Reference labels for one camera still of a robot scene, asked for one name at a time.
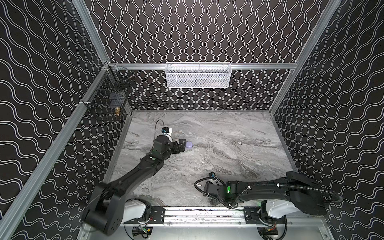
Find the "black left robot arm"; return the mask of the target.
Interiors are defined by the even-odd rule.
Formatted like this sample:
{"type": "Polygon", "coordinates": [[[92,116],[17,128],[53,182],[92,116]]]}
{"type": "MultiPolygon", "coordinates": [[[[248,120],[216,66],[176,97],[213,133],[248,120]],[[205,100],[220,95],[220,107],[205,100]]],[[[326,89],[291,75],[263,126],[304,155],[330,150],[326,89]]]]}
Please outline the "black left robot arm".
{"type": "Polygon", "coordinates": [[[145,180],[153,177],[172,154],[186,150],[185,139],[171,141],[167,135],[159,135],[139,164],[119,179],[99,183],[83,212],[82,221],[103,234],[110,236],[118,227],[130,220],[149,218],[150,205],[140,200],[128,201],[127,196],[145,180]]]}

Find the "purple round earbud case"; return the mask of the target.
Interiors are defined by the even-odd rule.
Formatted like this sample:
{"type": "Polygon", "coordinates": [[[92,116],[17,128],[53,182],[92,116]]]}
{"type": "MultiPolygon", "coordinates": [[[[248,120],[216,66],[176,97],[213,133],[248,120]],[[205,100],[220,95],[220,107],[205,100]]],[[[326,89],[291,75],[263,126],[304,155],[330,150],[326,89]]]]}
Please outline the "purple round earbud case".
{"type": "Polygon", "coordinates": [[[186,148],[187,148],[187,149],[191,149],[192,147],[193,147],[193,143],[190,142],[190,141],[187,141],[187,142],[186,142],[186,148]]]}

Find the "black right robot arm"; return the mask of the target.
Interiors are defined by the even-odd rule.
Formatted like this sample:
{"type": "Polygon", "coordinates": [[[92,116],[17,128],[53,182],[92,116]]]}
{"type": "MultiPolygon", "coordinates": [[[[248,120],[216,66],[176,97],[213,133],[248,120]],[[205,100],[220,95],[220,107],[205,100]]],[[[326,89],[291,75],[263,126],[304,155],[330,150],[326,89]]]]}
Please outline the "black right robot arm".
{"type": "Polygon", "coordinates": [[[236,209],[248,201],[284,201],[292,203],[299,211],[314,216],[327,213],[326,205],[340,203],[343,197],[321,186],[305,175],[286,172],[284,177],[262,182],[220,180],[214,172],[194,182],[194,187],[212,205],[221,204],[236,209]]]}

